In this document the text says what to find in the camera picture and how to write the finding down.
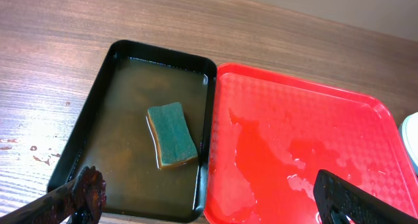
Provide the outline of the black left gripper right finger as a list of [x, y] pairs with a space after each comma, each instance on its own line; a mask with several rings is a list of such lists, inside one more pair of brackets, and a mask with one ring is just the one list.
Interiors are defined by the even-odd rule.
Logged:
[[417, 224], [417, 218], [377, 199], [339, 176], [319, 170], [313, 187], [323, 223]]

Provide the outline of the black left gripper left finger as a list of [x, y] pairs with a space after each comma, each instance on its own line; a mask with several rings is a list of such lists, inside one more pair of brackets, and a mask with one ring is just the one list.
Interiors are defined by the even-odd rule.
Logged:
[[77, 178], [1, 217], [3, 224], [98, 223], [106, 204], [106, 182], [95, 167], [84, 167]]

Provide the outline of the white plate with ketchup blob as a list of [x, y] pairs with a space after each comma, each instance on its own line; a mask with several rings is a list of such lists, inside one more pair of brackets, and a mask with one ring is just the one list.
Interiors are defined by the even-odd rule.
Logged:
[[399, 133], [404, 143], [404, 147], [409, 155], [413, 169], [418, 174], [417, 156], [418, 156], [418, 113], [406, 117], [400, 124]]

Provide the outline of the green and yellow scrub sponge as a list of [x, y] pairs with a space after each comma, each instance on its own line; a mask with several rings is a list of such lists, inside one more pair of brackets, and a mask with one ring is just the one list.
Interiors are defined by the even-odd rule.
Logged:
[[181, 103], [150, 107], [147, 122], [155, 144], [158, 168], [183, 165], [198, 157]]

